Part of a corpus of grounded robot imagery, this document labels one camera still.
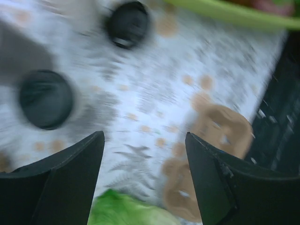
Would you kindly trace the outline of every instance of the brown spot pattern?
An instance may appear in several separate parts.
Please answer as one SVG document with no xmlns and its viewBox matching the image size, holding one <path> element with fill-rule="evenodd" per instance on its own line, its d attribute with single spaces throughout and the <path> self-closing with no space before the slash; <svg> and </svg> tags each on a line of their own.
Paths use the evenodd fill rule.
<svg viewBox="0 0 300 225">
<path fill-rule="evenodd" d="M 192 96 L 191 106 L 197 112 L 200 112 L 201 109 L 210 103 L 210 96 L 205 92 L 198 92 Z"/>
<path fill-rule="evenodd" d="M 128 88 L 127 85 L 122 84 L 122 85 L 119 86 L 119 90 L 127 91 L 128 89 L 129 89 L 129 88 Z"/>
<path fill-rule="evenodd" d="M 137 120 L 137 116 L 133 113 L 128 113 L 127 118 L 130 120 Z"/>
<path fill-rule="evenodd" d="M 204 75 L 200 79 L 200 85 L 204 90 L 210 90 L 212 88 L 212 78 L 209 75 Z"/>
<path fill-rule="evenodd" d="M 170 38 L 174 36 L 178 31 L 178 25 L 176 17 L 173 15 L 163 15 L 156 21 L 157 34 Z"/>
<path fill-rule="evenodd" d="M 35 149 L 35 151 L 44 151 L 45 150 L 45 144 L 43 142 L 35 142 L 34 143 L 34 149 Z"/>
<path fill-rule="evenodd" d="M 31 15 L 27 11 L 19 10 L 15 14 L 15 19 L 17 21 L 17 24 L 20 26 L 26 25 L 29 22 L 30 18 Z"/>
<path fill-rule="evenodd" d="M 8 172 L 10 168 L 10 162 L 8 157 L 0 152 L 0 172 Z"/>
<path fill-rule="evenodd" d="M 156 146 L 162 148 L 165 145 L 165 139 L 164 138 L 158 138 L 156 139 Z"/>
<path fill-rule="evenodd" d="M 183 143 L 177 142 L 174 144 L 172 148 L 172 154 L 175 157 L 182 157 L 184 153 L 186 152 L 186 146 Z"/>
<path fill-rule="evenodd" d="M 193 78 L 190 75 L 183 76 L 183 82 L 189 86 L 193 84 Z"/>
<path fill-rule="evenodd" d="M 178 127 L 175 126 L 175 125 L 169 126 L 168 127 L 168 132 L 170 132 L 170 133 L 176 133 L 176 132 L 178 132 Z"/>
<path fill-rule="evenodd" d="M 151 131 L 151 128 L 146 125 L 141 125 L 141 131 L 149 133 Z"/>
<path fill-rule="evenodd" d="M 175 162 L 173 158 L 166 160 L 162 167 L 163 174 L 169 176 L 172 173 L 172 171 L 174 171 L 175 163 L 177 162 Z"/>
<path fill-rule="evenodd" d="M 57 153 L 61 150 L 64 149 L 64 142 L 62 140 L 54 140 L 52 143 L 51 143 L 51 152 L 52 153 Z"/>
</svg>

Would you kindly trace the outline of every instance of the fabric surface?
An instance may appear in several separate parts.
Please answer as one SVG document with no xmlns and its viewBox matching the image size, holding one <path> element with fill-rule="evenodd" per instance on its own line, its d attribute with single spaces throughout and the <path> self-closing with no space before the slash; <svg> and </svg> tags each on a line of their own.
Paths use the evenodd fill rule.
<svg viewBox="0 0 300 225">
<path fill-rule="evenodd" d="M 184 156 L 186 132 L 203 106 L 225 105 L 252 121 L 285 31 L 248 30 L 160 0 L 142 2 L 153 26 L 144 43 L 128 51 L 113 46 L 102 29 L 88 36 L 73 32 L 63 12 L 47 1 L 1 1 L 1 17 L 45 44 L 56 70 L 78 85 L 87 102 L 78 120 L 43 131 L 21 118 L 15 89 L 0 87 L 0 151 L 13 168 L 103 130 L 95 196 L 114 188 L 161 206 L 161 165 Z M 100 1 L 101 15 L 119 3 Z"/>
</svg>

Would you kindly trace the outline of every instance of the black device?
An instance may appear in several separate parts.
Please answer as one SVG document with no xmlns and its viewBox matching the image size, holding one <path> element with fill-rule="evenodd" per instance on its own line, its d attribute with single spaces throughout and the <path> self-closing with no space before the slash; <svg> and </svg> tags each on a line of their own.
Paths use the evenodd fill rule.
<svg viewBox="0 0 300 225">
<path fill-rule="evenodd" d="M 186 149 L 203 225 L 298 224 L 300 32 L 287 39 L 253 122 L 245 160 L 188 133 Z"/>
<path fill-rule="evenodd" d="M 86 225 L 104 150 L 103 132 L 38 162 L 0 173 L 0 224 Z"/>
</svg>

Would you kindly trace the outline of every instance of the gray leaf pattern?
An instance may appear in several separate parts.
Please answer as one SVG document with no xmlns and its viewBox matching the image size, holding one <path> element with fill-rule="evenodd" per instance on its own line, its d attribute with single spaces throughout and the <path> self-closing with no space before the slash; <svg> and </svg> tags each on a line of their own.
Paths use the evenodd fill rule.
<svg viewBox="0 0 300 225">
<path fill-rule="evenodd" d="M 180 218 L 179 220 L 180 220 L 181 225 L 199 225 L 199 223 L 189 222 L 189 221 L 186 221 L 182 218 Z"/>
<path fill-rule="evenodd" d="M 101 66 L 100 76 L 104 78 L 105 81 L 113 82 L 115 77 L 119 74 L 121 69 L 121 64 L 128 59 L 126 53 L 122 52 L 122 49 L 117 49 L 115 52 L 109 50 L 105 52 L 106 60 Z"/>
<path fill-rule="evenodd" d="M 99 31 L 91 32 L 88 36 L 84 37 L 83 52 L 85 52 L 85 58 L 89 59 L 88 64 L 92 67 L 98 68 L 105 62 L 106 48 L 95 48 L 95 46 L 101 46 L 103 40 L 104 37 Z"/>
<path fill-rule="evenodd" d="M 154 180 L 156 179 L 156 177 L 151 174 L 151 169 L 147 165 L 147 159 L 151 158 L 152 156 L 149 156 L 145 153 L 145 151 L 149 148 L 145 146 L 135 147 L 128 144 L 126 144 L 125 146 L 132 152 L 115 152 L 115 154 L 122 155 L 127 160 L 117 163 L 112 167 L 110 172 L 121 170 L 125 171 L 129 175 L 122 175 L 121 177 L 118 177 L 115 181 L 109 184 L 108 187 L 114 189 L 130 186 L 132 191 L 132 189 L 135 189 L 139 187 L 139 185 L 142 185 L 148 190 L 153 191 L 154 188 L 149 183 L 149 179 Z M 143 197 L 148 196 L 148 194 L 146 194 L 142 189 L 137 189 L 135 192 L 139 193 L 139 195 Z"/>
<path fill-rule="evenodd" d="M 253 46 L 247 42 L 235 43 L 229 38 L 203 37 L 203 43 L 195 49 L 198 59 L 203 64 L 210 60 L 211 55 L 215 61 L 215 71 L 218 77 L 234 79 L 239 74 L 236 71 L 249 71 L 256 74 L 256 52 Z"/>
<path fill-rule="evenodd" d="M 247 97 L 247 90 L 245 89 L 243 77 L 238 77 L 232 84 L 232 92 L 227 98 L 228 107 L 236 112 L 240 112 L 240 105 Z"/>
<path fill-rule="evenodd" d="M 54 14 L 62 15 L 62 12 L 48 0 L 39 0 L 38 6 Z"/>
<path fill-rule="evenodd" d="M 93 106 L 88 105 L 80 119 L 66 125 L 65 129 L 69 139 L 77 142 L 95 131 L 103 130 L 105 140 L 109 141 L 111 123 L 118 115 L 115 108 L 118 103 L 114 94 L 106 91 L 97 94 Z"/>
<path fill-rule="evenodd" d="M 175 93 L 169 82 L 162 80 L 145 83 L 141 90 L 138 110 L 142 113 L 151 113 L 156 109 L 158 102 L 166 105 L 176 103 Z"/>
<path fill-rule="evenodd" d="M 130 195 L 132 197 L 135 197 L 136 199 L 139 199 L 143 201 L 144 198 L 149 197 L 149 195 L 144 192 L 139 186 L 137 185 L 129 185 L 128 187 L 122 187 L 117 189 L 120 193 L 124 193 L 127 195 Z"/>
</svg>

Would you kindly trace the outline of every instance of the tan circular pattern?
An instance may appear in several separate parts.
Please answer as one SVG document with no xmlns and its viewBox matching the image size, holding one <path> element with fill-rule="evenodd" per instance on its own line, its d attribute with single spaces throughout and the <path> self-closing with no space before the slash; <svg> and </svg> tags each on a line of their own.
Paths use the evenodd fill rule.
<svg viewBox="0 0 300 225">
<path fill-rule="evenodd" d="M 193 84 L 193 78 L 190 75 L 184 75 L 183 76 L 183 82 L 189 86 L 192 86 Z"/>
<path fill-rule="evenodd" d="M 209 75 L 204 75 L 200 79 L 200 85 L 204 90 L 210 90 L 212 88 L 212 78 Z"/>
<path fill-rule="evenodd" d="M 127 91 L 128 89 L 129 89 L 129 88 L 128 88 L 127 85 L 122 84 L 122 85 L 119 86 L 119 90 Z"/>
<path fill-rule="evenodd" d="M 177 142 L 172 148 L 172 154 L 175 157 L 182 157 L 186 152 L 186 146 L 183 143 Z"/>
<path fill-rule="evenodd" d="M 130 119 L 130 120 L 137 120 L 137 116 L 135 114 L 132 114 L 132 113 L 128 113 L 127 118 Z"/>
<path fill-rule="evenodd" d="M 164 10 L 168 14 L 175 14 L 176 13 L 176 7 L 173 4 L 166 3 Z"/>
<path fill-rule="evenodd" d="M 141 131 L 149 133 L 151 131 L 151 128 L 146 125 L 141 125 Z"/>
<path fill-rule="evenodd" d="M 158 138 L 156 139 L 156 146 L 162 148 L 165 145 L 165 139 L 164 138 Z"/>
<path fill-rule="evenodd" d="M 34 149 L 35 149 L 35 151 L 44 151 L 45 150 L 44 142 L 35 142 Z"/>
<path fill-rule="evenodd" d="M 20 26 L 26 25 L 29 22 L 30 18 L 31 15 L 27 11 L 19 10 L 15 14 L 15 19 L 17 21 L 17 24 Z"/>
<path fill-rule="evenodd" d="M 52 143 L 51 143 L 51 152 L 52 153 L 57 153 L 61 150 L 64 149 L 64 142 L 62 140 L 54 140 Z"/>
<path fill-rule="evenodd" d="M 192 96 L 191 106 L 197 112 L 201 111 L 201 109 L 210 103 L 210 96 L 205 92 L 198 92 Z"/>
<path fill-rule="evenodd" d="M 176 17 L 173 15 L 164 15 L 156 21 L 157 34 L 170 38 L 178 32 Z"/>
<path fill-rule="evenodd" d="M 7 172 L 10 167 L 10 162 L 8 157 L 0 152 L 0 172 Z"/>
<path fill-rule="evenodd" d="M 170 133 L 176 133 L 176 132 L 178 132 L 178 127 L 175 126 L 175 125 L 169 126 L 168 127 L 168 132 L 170 132 Z"/>
<path fill-rule="evenodd" d="M 23 155 L 20 155 L 19 160 L 26 161 L 26 160 L 30 159 L 30 157 L 31 157 L 30 154 L 23 154 Z"/>
<path fill-rule="evenodd" d="M 93 85 L 91 88 L 92 88 L 92 90 L 93 90 L 94 92 L 99 92 L 99 91 L 101 91 L 101 88 L 98 87 L 98 86 L 96 86 L 96 85 Z"/>
<path fill-rule="evenodd" d="M 159 4 L 157 0 L 147 0 L 146 5 L 152 10 L 156 10 L 159 8 Z"/>
</svg>

